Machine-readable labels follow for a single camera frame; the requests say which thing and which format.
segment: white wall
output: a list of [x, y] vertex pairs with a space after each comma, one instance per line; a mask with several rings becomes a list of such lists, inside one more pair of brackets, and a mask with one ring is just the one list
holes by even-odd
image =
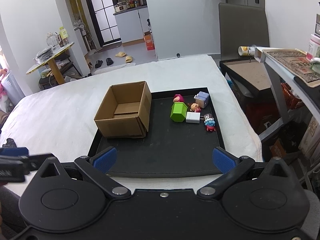
[[[32, 93], [36, 93], [40, 91], [40, 75], [38, 71], [26, 75], [26, 71], [34, 64], [33, 58], [37, 52], [47, 46], [47, 33], [59, 30], [62, 25], [55, 0], [0, 0], [0, 14], [19, 73]], [[14, 63], [6, 57], [13, 69]], [[14, 76], [22, 91], [28, 95], [15, 73]]]
[[219, 54], [220, 2], [225, 0], [147, 0], [158, 58]]
[[270, 46], [307, 50], [320, 0], [266, 0]]
[[31, 88], [28, 86], [28, 84], [25, 80], [25, 77], [26, 77], [25, 74], [20, 72], [19, 66], [16, 62], [16, 59], [15, 59], [13, 53], [12, 53], [11, 47], [10, 47], [9, 42], [7, 40], [7, 36], [5, 35], [1, 16], [0, 16], [0, 40], [1, 40], [2, 52], [6, 58], [8, 65], [10, 62], [9, 69], [12, 72], [13, 76], [15, 77], [21, 90], [23, 91], [23, 93], [26, 96], [33, 94], [33, 92], [31, 91]]

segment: yellow table edge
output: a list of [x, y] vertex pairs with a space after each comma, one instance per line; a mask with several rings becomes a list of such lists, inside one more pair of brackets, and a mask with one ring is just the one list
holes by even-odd
[[61, 47], [60, 49], [64, 48], [62, 51], [58, 52], [57, 54], [53, 55], [52, 57], [48, 58], [46, 61], [44, 61], [43, 63], [39, 64], [39, 65], [33, 65], [30, 69], [28, 69], [28, 71], [26, 72], [27, 75], [29, 75], [30, 73], [36, 71], [38, 68], [42, 67], [43, 65], [45, 65], [46, 63], [48, 63], [49, 60], [59, 56], [60, 54], [62, 54], [63, 52], [65, 52], [67, 49], [69, 49], [73, 44], [75, 44], [74, 42], [69, 43], [67, 46], [65, 47]]

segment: pink doll figurine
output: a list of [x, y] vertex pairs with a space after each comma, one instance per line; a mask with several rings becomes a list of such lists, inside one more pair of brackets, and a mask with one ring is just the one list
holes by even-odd
[[193, 103], [193, 104], [190, 106], [190, 111], [191, 111], [191, 112], [198, 113], [198, 112], [201, 112], [201, 108], [200, 108], [200, 106], [199, 106], [197, 103]]
[[176, 103], [176, 102], [184, 102], [183, 96], [180, 95], [180, 94], [174, 95], [173, 102], [174, 103]]

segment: red crate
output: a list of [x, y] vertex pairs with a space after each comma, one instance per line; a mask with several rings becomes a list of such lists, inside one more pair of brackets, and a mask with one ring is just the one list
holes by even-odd
[[304, 103], [302, 102], [302, 100], [299, 98], [296, 98], [291, 93], [290, 91], [291, 87], [287, 83], [281, 83], [281, 86], [282, 86], [285, 103], [288, 109], [297, 109], [299, 107], [304, 106]]

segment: sliding glass door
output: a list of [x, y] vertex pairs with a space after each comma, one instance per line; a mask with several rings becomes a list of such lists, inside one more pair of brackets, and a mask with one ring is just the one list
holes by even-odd
[[113, 0], [87, 0], [100, 46], [120, 41]]

